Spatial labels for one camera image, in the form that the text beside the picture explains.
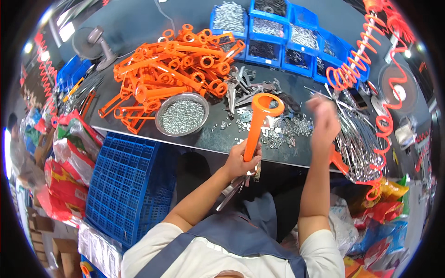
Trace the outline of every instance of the worker's left hand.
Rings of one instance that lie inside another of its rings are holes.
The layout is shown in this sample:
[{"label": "worker's left hand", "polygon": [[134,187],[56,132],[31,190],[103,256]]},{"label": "worker's left hand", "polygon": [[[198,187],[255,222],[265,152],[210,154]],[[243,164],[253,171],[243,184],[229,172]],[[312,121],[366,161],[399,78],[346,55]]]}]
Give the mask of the worker's left hand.
[{"label": "worker's left hand", "polygon": [[244,140],[241,144],[233,146],[225,165],[221,167],[231,180],[253,170],[262,158],[261,143],[258,143],[252,160],[245,162],[243,155],[246,149],[246,143],[247,140]]}]

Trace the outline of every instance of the blue apron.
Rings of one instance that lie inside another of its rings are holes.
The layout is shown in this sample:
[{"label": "blue apron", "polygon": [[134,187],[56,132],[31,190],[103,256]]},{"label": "blue apron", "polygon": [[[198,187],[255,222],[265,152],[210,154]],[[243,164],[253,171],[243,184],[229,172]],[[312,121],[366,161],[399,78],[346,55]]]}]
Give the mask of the blue apron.
[{"label": "blue apron", "polygon": [[241,212],[207,217],[170,242],[135,278],[160,278],[195,237],[206,238],[242,257],[270,255],[289,260],[296,278],[308,278],[303,258],[285,250],[275,240],[277,219],[270,193],[255,198],[253,202],[245,201],[244,204],[249,217]]}]

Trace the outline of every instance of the black hair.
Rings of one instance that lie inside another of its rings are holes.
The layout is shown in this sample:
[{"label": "black hair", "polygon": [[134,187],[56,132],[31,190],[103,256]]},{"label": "black hair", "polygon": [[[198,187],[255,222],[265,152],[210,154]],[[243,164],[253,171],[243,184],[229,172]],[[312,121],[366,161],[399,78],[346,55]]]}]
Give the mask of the black hair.
[{"label": "black hair", "polygon": [[8,118],[8,126],[6,127],[9,132],[12,132],[12,128],[17,124],[17,116],[11,113]]}]

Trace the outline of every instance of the hand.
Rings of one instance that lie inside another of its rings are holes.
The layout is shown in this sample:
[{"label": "hand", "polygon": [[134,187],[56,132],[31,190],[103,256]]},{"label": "hand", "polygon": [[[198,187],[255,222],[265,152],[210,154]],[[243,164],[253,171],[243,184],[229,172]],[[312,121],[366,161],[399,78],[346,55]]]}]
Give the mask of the hand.
[{"label": "hand", "polygon": [[258,143],[252,160],[245,162],[243,155],[244,150],[246,149],[246,144],[247,140],[244,140],[241,144],[233,146],[226,163],[221,167],[230,180],[245,175],[248,171],[254,169],[263,156],[263,153],[261,152],[261,143]]},{"label": "hand", "polygon": [[315,115],[312,152],[329,154],[329,148],[341,128],[337,109],[332,101],[317,94],[313,95],[306,104]]}]

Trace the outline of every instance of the metal bowl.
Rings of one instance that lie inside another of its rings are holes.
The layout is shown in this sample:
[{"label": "metal bowl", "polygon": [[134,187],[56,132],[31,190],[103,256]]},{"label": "metal bowl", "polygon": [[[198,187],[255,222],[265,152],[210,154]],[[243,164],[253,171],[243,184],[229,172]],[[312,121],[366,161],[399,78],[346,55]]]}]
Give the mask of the metal bowl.
[{"label": "metal bowl", "polygon": [[[187,131],[186,133],[173,134],[173,133],[166,132],[161,124],[161,116],[163,113],[165,113],[165,111],[167,110],[167,108],[170,105],[172,105],[174,102],[181,101],[181,100],[190,100],[190,101],[194,101],[194,102],[201,104],[204,107],[204,118],[202,119],[202,122],[200,125],[198,125],[197,127],[195,127],[192,130]],[[162,134],[165,134],[167,136],[172,136],[172,137],[179,137],[179,136],[197,133],[199,130],[202,129],[202,126],[207,121],[208,116],[209,116],[209,103],[207,102],[207,100],[204,97],[202,97],[201,95],[198,95],[197,93],[182,93],[182,94],[179,94],[179,95],[176,95],[173,97],[169,97],[166,101],[164,101],[164,103],[161,105],[159,110],[156,112],[154,122],[156,124],[156,128]]]}]

